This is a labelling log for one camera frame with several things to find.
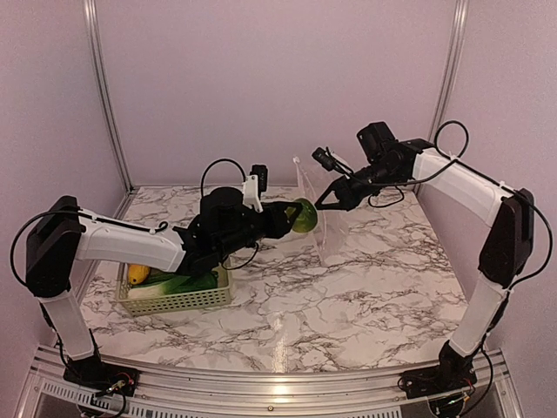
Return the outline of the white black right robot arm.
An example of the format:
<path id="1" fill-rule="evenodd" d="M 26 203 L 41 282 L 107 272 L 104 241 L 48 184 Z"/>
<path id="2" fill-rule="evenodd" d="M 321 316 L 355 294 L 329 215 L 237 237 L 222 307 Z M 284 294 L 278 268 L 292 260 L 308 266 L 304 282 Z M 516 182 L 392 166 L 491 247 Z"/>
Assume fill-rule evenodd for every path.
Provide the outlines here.
<path id="1" fill-rule="evenodd" d="M 318 197 L 320 211 L 355 209 L 386 188 L 429 188 L 465 212 L 473 230 L 482 232 L 473 292 L 466 310 L 432 366 L 406 370 L 400 388 L 409 399 L 435 396 L 476 384 L 473 360 L 485 352 L 488 335 L 507 309 L 515 288 L 543 271 L 524 269 L 534 251 L 534 222 L 551 228 L 526 188 L 493 179 L 464 162 L 463 153 L 442 151 L 438 139 L 397 139 L 385 122 L 374 122 L 356 135 L 366 165 L 352 169 L 327 147 L 312 157 L 339 176 Z"/>

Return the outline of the clear zip top bag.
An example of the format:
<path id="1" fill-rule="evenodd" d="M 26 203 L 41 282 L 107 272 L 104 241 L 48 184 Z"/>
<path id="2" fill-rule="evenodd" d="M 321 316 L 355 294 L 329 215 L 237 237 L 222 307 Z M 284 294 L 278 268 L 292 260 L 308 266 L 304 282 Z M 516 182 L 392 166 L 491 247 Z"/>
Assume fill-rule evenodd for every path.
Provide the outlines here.
<path id="1" fill-rule="evenodd" d="M 327 264 L 339 254 L 349 232 L 342 212 L 318 209 L 320 197 L 337 175 L 327 172 L 307 158 L 294 156 L 292 161 L 296 168 L 299 199 L 303 200 L 304 205 L 310 206 L 298 217 L 297 222 L 301 224 L 298 229 L 312 238 L 320 262 Z"/>

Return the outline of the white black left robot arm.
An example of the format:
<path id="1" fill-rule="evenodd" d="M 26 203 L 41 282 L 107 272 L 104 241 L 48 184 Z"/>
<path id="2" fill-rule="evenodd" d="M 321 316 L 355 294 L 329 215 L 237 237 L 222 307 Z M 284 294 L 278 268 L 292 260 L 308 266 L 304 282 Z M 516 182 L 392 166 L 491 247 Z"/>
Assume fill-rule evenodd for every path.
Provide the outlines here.
<path id="1" fill-rule="evenodd" d="M 266 173 L 255 165 L 240 189 L 222 186 L 200 200 L 187 226 L 162 222 L 154 228 L 105 218 L 63 196 L 19 230 L 25 242 L 25 274 L 17 281 L 39 301 L 48 324 L 69 356 L 66 379 L 91 388 L 118 376 L 101 360 L 75 296 L 70 274 L 77 260 L 103 260 L 153 267 L 197 278 L 211 273 L 238 250 L 258 248 L 261 239 L 280 239 L 303 212 L 299 202 L 263 203 Z"/>

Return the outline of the beige perforated plastic basket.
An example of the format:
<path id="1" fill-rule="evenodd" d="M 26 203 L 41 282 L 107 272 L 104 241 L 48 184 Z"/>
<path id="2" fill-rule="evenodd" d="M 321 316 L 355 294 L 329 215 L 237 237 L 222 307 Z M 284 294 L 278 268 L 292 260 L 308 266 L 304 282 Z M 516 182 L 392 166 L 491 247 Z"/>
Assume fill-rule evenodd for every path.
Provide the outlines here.
<path id="1" fill-rule="evenodd" d="M 213 270 L 218 273 L 217 288 L 138 300 L 127 298 L 128 291 L 131 288 L 131 285 L 127 281 L 127 270 L 128 266 L 125 264 L 119 267 L 116 299 L 124 310 L 133 317 L 221 307 L 232 302 L 232 272 L 222 267 Z"/>

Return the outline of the green white bok choy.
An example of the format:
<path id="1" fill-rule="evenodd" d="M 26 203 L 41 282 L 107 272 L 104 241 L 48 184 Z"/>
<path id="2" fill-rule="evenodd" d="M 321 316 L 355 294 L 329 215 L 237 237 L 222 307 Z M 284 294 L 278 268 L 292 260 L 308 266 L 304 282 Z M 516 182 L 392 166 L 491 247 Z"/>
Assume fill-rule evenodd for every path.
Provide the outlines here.
<path id="1" fill-rule="evenodd" d="M 153 299 L 178 293 L 190 293 L 211 290 L 218 287 L 218 273 L 211 271 L 196 276 L 178 275 L 172 279 L 158 282 L 131 286 L 127 298 L 132 300 Z"/>

